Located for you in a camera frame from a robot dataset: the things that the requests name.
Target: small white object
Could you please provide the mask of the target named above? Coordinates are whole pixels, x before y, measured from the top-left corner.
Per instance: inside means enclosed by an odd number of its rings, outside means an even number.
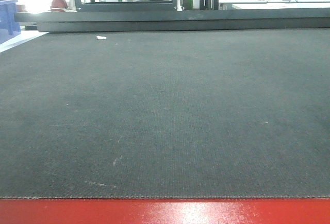
[[[96,38],[97,38],[98,40],[106,40],[106,39],[107,39],[107,37],[103,37],[103,36],[96,36]]]

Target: red surface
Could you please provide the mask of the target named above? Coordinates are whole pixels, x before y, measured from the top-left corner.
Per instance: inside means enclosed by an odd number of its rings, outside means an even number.
[[[1,224],[330,223],[330,199],[0,200]]]

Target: red bag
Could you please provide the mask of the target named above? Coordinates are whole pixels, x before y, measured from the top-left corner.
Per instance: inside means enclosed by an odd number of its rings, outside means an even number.
[[[51,5],[51,11],[65,12],[64,9],[68,8],[68,4],[65,0],[53,0]]]

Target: textured mat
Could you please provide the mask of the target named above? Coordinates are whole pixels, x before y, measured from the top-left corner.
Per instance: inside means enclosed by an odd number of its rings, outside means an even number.
[[[0,197],[330,197],[329,34],[53,34],[0,53]]]

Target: storage box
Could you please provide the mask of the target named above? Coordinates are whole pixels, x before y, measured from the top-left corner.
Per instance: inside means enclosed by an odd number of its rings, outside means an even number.
[[[0,44],[21,33],[20,24],[15,22],[14,14],[17,0],[0,0]]]

